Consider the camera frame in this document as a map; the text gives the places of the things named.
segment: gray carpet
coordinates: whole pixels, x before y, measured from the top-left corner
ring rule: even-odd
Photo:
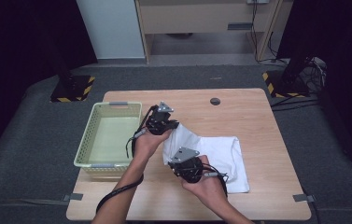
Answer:
[[[96,67],[76,75],[96,77],[84,102],[50,103],[57,77],[26,91],[0,139],[0,201],[60,201],[72,192],[78,168],[73,160],[92,105],[107,91],[262,88],[267,66]],[[269,98],[271,104],[280,99]],[[275,112],[275,118],[303,187],[314,194],[322,223],[352,223],[352,162],[343,154],[318,105]],[[66,205],[0,203],[0,223],[71,223]],[[315,213],[305,222],[317,223]]]

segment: human arm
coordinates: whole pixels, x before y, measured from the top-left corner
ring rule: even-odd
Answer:
[[[171,131],[167,131],[162,135],[153,135],[150,132],[146,132],[137,138],[134,157],[114,189],[119,189],[140,179],[149,158],[155,153],[159,144],[169,137],[170,132]],[[128,189],[108,199],[97,212],[92,223],[123,224],[126,220],[136,189],[137,187]]]
[[[202,163],[208,164],[206,156],[200,157]],[[229,202],[217,177],[202,176],[199,182],[191,184],[182,177],[181,185],[193,193],[207,208],[229,224],[253,223],[242,213],[235,209]]]

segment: wooden table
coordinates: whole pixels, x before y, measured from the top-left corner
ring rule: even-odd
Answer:
[[[211,105],[217,97],[220,105]],[[165,101],[175,109],[171,119],[200,136],[237,136],[242,147],[249,193],[230,194],[229,201],[253,220],[306,220],[311,212],[305,202],[293,195],[303,194],[274,114],[261,89],[109,91],[110,101],[138,101],[143,114],[149,107]],[[91,220],[96,205],[115,182],[91,179],[80,171],[67,217]],[[145,180],[138,187],[128,220],[218,220],[192,194],[184,190],[168,166],[163,165],[162,146],[150,159]]]

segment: black curtain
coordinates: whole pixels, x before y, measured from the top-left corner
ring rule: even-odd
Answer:
[[[318,57],[328,66],[321,97],[344,152],[352,160],[352,1],[294,0],[277,58]]]
[[[43,51],[39,40],[42,30],[29,15],[39,19],[65,67],[97,63],[75,0],[0,0],[0,136],[25,90],[37,81],[59,75]]]

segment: yellow and black tape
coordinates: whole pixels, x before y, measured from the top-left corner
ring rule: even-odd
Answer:
[[[58,96],[58,97],[51,97],[51,102],[73,102],[73,101],[84,101],[88,98],[89,92],[91,92],[92,85],[93,85],[94,77],[89,77],[89,80],[86,84],[85,90],[77,96]]]
[[[269,78],[269,75],[267,73],[263,73],[263,80],[266,83],[266,86],[268,87],[268,91],[271,94],[272,97],[308,97],[309,93],[300,93],[300,92],[282,92],[279,88],[276,87],[276,85],[272,82],[272,80]]]

